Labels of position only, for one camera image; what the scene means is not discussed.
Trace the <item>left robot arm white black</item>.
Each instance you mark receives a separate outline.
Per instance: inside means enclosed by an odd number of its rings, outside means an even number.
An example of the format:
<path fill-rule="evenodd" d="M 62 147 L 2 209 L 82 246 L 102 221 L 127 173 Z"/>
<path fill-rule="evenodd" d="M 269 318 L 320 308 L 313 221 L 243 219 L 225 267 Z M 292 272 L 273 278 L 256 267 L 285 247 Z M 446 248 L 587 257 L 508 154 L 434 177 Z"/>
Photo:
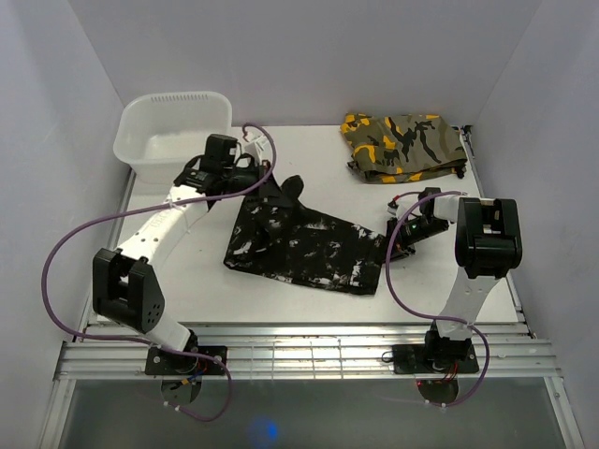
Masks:
<path fill-rule="evenodd" d="M 203 154 L 189 160 L 175 178 L 161 208 L 114 250 L 93 260 L 93 309 L 137 331 L 158 348 L 180 374 L 198 365 L 197 336 L 166 312 L 156 270 L 215 202 L 249 196 L 261 203 L 281 198 L 274 178 L 276 150 L 264 129 L 242 140 L 211 134 Z"/>

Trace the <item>black white tie-dye trousers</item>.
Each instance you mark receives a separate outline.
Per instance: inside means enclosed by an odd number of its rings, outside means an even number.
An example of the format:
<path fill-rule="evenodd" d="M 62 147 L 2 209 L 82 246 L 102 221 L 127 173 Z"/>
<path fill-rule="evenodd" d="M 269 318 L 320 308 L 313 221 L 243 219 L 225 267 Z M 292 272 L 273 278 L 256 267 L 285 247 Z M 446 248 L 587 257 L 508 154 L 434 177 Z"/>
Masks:
<path fill-rule="evenodd" d="M 259 205 L 259 188 L 241 202 L 226 248 L 227 268 L 315 289 L 371 296 L 387 239 L 360 224 L 305 207 L 301 176 L 279 184 L 291 209 Z"/>

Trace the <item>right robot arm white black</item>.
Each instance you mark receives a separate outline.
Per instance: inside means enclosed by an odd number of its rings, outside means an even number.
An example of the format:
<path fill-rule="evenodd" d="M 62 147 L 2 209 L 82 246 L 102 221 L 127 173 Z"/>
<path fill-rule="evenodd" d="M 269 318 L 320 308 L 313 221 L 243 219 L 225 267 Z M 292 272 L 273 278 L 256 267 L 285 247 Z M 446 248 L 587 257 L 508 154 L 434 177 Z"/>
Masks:
<path fill-rule="evenodd" d="M 476 373 L 474 324 L 489 293 L 522 259 L 518 206 L 513 199 L 470 197 L 426 188 L 413 206 L 387 204 L 386 261 L 412 255 L 416 244 L 455 231 L 458 272 L 445 306 L 420 344 L 397 344 L 389 362 L 397 374 Z"/>

